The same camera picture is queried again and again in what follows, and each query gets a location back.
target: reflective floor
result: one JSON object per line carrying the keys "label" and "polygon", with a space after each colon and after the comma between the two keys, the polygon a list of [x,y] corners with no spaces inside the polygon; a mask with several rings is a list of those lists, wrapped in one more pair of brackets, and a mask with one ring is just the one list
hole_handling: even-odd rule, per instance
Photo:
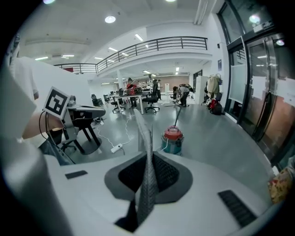
{"label": "reflective floor", "polygon": [[[174,124],[178,107],[165,107],[160,103],[154,106],[160,107],[158,113],[155,114],[150,110],[143,116],[146,122],[153,126],[153,150],[160,150],[161,133]],[[109,138],[114,146],[127,142],[129,139],[125,124],[133,114],[132,110],[127,108],[122,114],[113,114],[113,105],[107,104],[103,108],[106,110],[104,116],[106,120],[103,126],[100,124],[95,126],[95,133],[97,134],[99,129],[100,134]],[[225,171],[258,194],[266,203],[271,204],[267,181],[273,175],[272,169],[263,152],[240,126],[226,116],[210,114],[205,106],[200,105],[183,108],[177,126],[184,134],[182,147],[184,158],[195,159]],[[123,146],[125,154],[138,150],[135,117],[128,122],[127,129],[131,141]],[[122,150],[111,153],[112,145],[106,139],[100,138],[102,139],[101,147],[90,155],[82,155],[78,150],[73,153],[71,148],[66,152],[76,163],[123,155]],[[83,132],[79,133],[77,140],[80,144],[87,141]]]}

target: white pillar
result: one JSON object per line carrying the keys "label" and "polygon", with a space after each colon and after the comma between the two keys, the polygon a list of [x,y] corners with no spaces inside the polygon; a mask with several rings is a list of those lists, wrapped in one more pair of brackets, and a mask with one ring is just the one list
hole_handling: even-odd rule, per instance
{"label": "white pillar", "polygon": [[194,74],[192,72],[189,73],[189,84],[190,86],[194,86]]}
{"label": "white pillar", "polygon": [[118,82],[119,82],[119,88],[124,89],[123,85],[123,79],[120,70],[117,70],[117,77],[118,77]]}

